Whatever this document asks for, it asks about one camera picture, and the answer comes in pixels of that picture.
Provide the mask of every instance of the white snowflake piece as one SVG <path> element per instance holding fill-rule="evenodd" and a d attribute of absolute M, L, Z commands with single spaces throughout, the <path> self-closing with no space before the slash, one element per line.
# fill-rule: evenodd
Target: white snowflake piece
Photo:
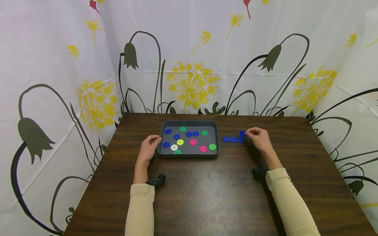
<path fill-rule="evenodd" d="M 178 149 L 177 144 L 172 144 L 172 146 L 170 147 L 170 149 L 171 149 L 172 151 L 176 151 L 176 150 Z"/>

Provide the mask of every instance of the wooden table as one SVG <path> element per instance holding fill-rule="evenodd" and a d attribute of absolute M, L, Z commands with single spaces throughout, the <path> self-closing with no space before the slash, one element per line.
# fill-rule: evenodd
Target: wooden table
<path fill-rule="evenodd" d="M 159 134 L 165 120 L 215 120 L 220 139 L 254 126 L 268 130 L 321 235 L 376 235 L 304 118 L 131 113 L 121 120 L 65 236 L 124 235 L 140 143 Z M 252 177 L 254 167 L 247 148 L 238 143 L 221 142 L 216 159 L 155 157 L 149 176 L 167 176 L 155 194 L 155 235 L 284 234 L 261 182 Z"/>

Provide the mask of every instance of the printed curtain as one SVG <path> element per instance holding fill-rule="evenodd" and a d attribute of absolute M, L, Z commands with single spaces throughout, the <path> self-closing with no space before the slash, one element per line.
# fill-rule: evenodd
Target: printed curtain
<path fill-rule="evenodd" d="M 378 231 L 376 1 L 14 0 L 1 12 L 4 235 L 62 235 L 128 112 L 305 117 Z"/>

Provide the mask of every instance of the gray tray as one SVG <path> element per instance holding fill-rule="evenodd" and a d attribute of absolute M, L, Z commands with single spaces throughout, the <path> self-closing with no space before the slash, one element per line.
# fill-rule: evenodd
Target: gray tray
<path fill-rule="evenodd" d="M 186 127 L 185 132 L 180 131 L 180 127 Z M 170 134 L 166 134 L 166 130 L 171 129 Z M 208 134 L 203 136 L 201 132 L 206 130 Z M 197 137 L 186 137 L 187 132 L 199 132 Z M 182 154 L 175 154 L 171 150 L 173 144 L 177 144 L 174 139 L 174 135 L 179 134 L 180 139 L 184 140 L 184 144 L 178 146 Z M 163 157 L 216 157 L 219 153 L 219 137 L 217 123 L 213 120 L 166 120 L 161 125 L 160 137 L 162 137 L 161 143 L 157 147 L 157 152 Z M 197 144 L 192 146 L 190 140 L 195 139 Z M 167 148 L 163 147 L 165 142 L 169 142 L 170 145 Z M 209 145 L 215 144 L 217 148 L 210 150 Z M 200 151 L 201 146 L 206 146 L 207 151 L 205 153 Z"/>

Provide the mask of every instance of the yellow dandelion print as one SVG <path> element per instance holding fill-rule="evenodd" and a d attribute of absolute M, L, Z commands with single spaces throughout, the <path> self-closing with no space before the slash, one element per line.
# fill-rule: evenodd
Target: yellow dandelion print
<path fill-rule="evenodd" d="M 79 50 L 77 49 L 77 47 L 75 45 L 68 45 L 67 46 L 67 49 L 68 49 L 68 54 L 71 54 L 72 55 L 72 59 L 76 60 L 77 57 L 79 56 L 80 52 Z"/>
<path fill-rule="evenodd" d="M 373 45 L 374 43 L 376 43 L 376 42 L 378 42 L 378 39 L 374 40 L 371 44 L 367 45 L 367 46 L 365 47 L 365 49 L 368 48 L 368 47 L 370 47 L 370 46 L 372 46 L 372 45 Z"/>
<path fill-rule="evenodd" d="M 208 31 L 202 31 L 201 38 L 202 38 L 201 41 L 193 49 L 192 55 L 193 55 L 194 51 L 196 50 L 196 48 L 198 47 L 198 45 L 200 45 L 200 43 L 206 44 L 206 43 L 208 43 L 210 41 L 211 35 L 210 35 L 210 33 Z"/>
<path fill-rule="evenodd" d="M 344 46 L 345 47 L 352 46 L 355 43 L 356 39 L 357 39 L 357 34 L 350 34 L 349 39 Z"/>
<path fill-rule="evenodd" d="M 94 44 L 97 45 L 95 31 L 96 30 L 101 31 L 101 28 L 99 27 L 98 19 L 97 18 L 93 19 L 93 22 L 92 21 L 86 21 L 86 20 L 83 20 L 83 21 L 88 24 L 88 28 L 87 29 L 92 30 L 93 41 L 94 41 Z"/>
<path fill-rule="evenodd" d="M 78 97 L 82 111 L 81 119 L 91 130 L 114 125 L 113 118 L 118 114 L 114 87 L 115 83 L 104 85 L 101 80 L 90 83 L 89 79 L 80 85 Z"/>
<path fill-rule="evenodd" d="M 230 13 L 231 14 L 231 20 L 230 20 L 230 23 L 231 23 L 231 27 L 230 27 L 230 30 L 228 31 L 228 34 L 227 34 L 227 37 L 226 38 L 228 38 L 228 36 L 230 35 L 230 33 L 231 33 L 231 30 L 232 30 L 232 28 L 235 26 L 235 25 L 237 25 L 238 27 L 240 27 L 240 25 L 241 25 L 241 21 L 242 21 L 242 18 L 243 18 L 243 15 L 233 15 L 232 13 Z"/>
<path fill-rule="evenodd" d="M 336 71 L 330 69 L 324 71 L 324 66 L 322 66 L 318 69 L 317 73 L 309 74 L 308 79 L 300 78 L 295 83 L 297 89 L 292 93 L 296 99 L 294 106 L 297 107 L 294 113 L 299 109 L 305 110 L 306 113 L 311 112 L 314 105 L 327 94 L 336 76 Z"/>
<path fill-rule="evenodd" d="M 171 82 L 169 90 L 177 94 L 177 101 L 184 103 L 183 113 L 187 106 L 199 109 L 201 104 L 208 103 L 209 94 L 215 95 L 218 91 L 215 84 L 220 77 L 213 75 L 212 70 L 203 65 L 184 65 L 183 61 L 180 61 L 178 67 L 173 68 L 173 73 L 167 75 L 167 81 Z"/>

